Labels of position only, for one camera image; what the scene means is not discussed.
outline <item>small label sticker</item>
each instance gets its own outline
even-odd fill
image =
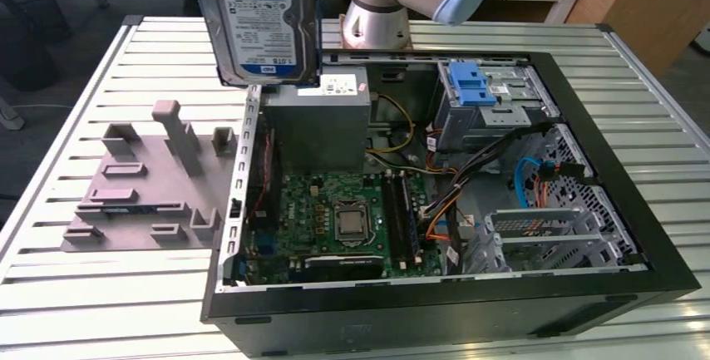
[[[437,152],[437,138],[426,137],[426,149],[432,152]]]
[[[510,94],[509,87],[506,85],[490,86],[489,89],[493,94]]]
[[[449,247],[446,250],[446,257],[458,266],[458,252],[454,250],[454,248]]]
[[[356,75],[324,75],[321,87],[301,88],[300,96],[357,96],[357,88]]]

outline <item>blue hard drive label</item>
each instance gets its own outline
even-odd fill
[[[297,65],[296,35],[285,14],[293,0],[225,0],[237,61],[246,71],[286,75]]]

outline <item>motherboard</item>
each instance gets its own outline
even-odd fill
[[[250,284],[305,282],[306,269],[341,279],[346,262],[360,279],[441,275],[437,245],[420,246],[420,174],[285,175],[282,183],[280,225],[248,237]]]

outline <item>blue drive bay latch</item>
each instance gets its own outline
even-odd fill
[[[476,62],[452,62],[449,70],[462,106],[494,106],[498,103],[489,92],[486,75],[478,70]]]

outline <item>warning sticker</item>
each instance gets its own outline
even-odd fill
[[[237,61],[252,73],[286,75],[297,65],[292,0],[225,0]]]
[[[301,96],[357,96],[358,78],[356,75],[324,75],[321,87],[300,89]]]

